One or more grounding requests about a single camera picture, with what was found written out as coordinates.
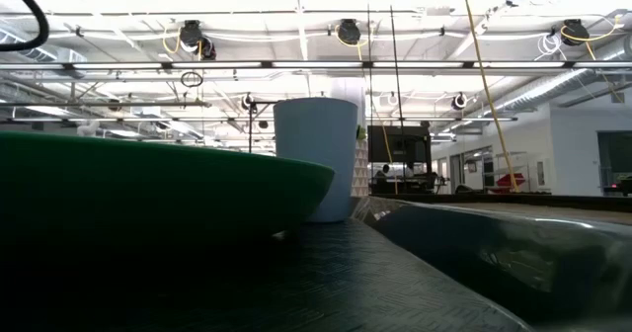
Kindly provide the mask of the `grey triangle-patterned panel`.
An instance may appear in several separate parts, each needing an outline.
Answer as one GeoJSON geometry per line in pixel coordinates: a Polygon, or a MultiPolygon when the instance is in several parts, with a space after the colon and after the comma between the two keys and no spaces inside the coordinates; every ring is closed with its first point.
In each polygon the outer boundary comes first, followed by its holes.
{"type": "Polygon", "coordinates": [[[352,180],[352,197],[362,198],[369,194],[368,143],[366,139],[355,143],[355,162],[352,180]]]}

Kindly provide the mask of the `green bowl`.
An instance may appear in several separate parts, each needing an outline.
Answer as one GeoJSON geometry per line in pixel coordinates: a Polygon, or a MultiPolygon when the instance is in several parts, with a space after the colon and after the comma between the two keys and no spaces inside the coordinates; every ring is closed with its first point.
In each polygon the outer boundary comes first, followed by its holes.
{"type": "Polygon", "coordinates": [[[273,156],[0,131],[0,244],[200,245],[301,224],[334,171],[273,156]]]}

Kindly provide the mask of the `long ceiling light bar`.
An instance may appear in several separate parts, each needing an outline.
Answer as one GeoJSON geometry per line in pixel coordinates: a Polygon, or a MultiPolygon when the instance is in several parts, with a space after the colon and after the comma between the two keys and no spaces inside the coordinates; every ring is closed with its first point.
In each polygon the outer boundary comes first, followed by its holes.
{"type": "Polygon", "coordinates": [[[179,69],[619,69],[632,68],[632,60],[591,61],[211,61],[211,62],[78,62],[0,63],[4,71],[70,70],[179,70],[179,69]]]}

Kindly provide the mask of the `dark cluttered desk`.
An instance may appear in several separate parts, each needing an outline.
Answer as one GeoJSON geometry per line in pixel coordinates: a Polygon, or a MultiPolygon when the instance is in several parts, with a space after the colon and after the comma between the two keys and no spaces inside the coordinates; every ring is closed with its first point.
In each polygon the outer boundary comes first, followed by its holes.
{"type": "Polygon", "coordinates": [[[375,177],[369,182],[372,195],[437,194],[448,179],[435,172],[423,173],[413,177],[375,177]]]}

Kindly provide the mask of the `black monitor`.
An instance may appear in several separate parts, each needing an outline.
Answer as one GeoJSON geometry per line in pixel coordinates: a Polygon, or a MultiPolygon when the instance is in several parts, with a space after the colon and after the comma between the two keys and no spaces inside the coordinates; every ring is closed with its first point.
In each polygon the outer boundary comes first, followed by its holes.
{"type": "Polygon", "coordinates": [[[431,136],[426,127],[370,125],[367,128],[370,162],[429,163],[431,136]]]}

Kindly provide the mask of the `light blue cup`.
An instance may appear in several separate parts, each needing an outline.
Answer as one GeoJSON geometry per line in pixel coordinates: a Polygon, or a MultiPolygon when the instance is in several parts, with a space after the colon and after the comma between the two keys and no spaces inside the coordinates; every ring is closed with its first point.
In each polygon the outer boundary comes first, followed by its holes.
{"type": "Polygon", "coordinates": [[[335,98],[299,98],[274,105],[276,155],[326,166],[334,171],[310,222],[346,220],[352,210],[356,104],[335,98]]]}

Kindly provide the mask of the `silver ventilation duct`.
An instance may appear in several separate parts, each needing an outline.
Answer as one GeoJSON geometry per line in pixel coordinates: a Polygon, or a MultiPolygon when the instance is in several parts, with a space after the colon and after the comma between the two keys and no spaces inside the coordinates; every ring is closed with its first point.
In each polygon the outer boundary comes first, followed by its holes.
{"type": "Polygon", "coordinates": [[[568,70],[544,76],[509,92],[494,102],[496,110],[517,112],[535,108],[554,98],[588,85],[598,79],[601,70],[632,68],[632,34],[615,40],[597,52],[597,60],[576,61],[568,70]]]}
{"type": "MultiPolygon", "coordinates": [[[[0,26],[0,45],[26,42],[30,38],[30,35],[21,30],[11,26],[0,26]]],[[[12,54],[16,55],[21,61],[35,63],[77,63],[88,60],[81,52],[57,45],[42,45],[33,49],[13,51],[12,54]]]]}

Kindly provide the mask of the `black table frame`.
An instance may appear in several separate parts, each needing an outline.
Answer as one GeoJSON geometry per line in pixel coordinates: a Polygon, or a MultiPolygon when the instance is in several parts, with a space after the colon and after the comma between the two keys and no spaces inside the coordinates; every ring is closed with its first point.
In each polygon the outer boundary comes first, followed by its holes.
{"type": "Polygon", "coordinates": [[[632,199],[620,197],[552,196],[535,194],[377,194],[375,197],[422,204],[517,204],[632,213],[632,199]]]}

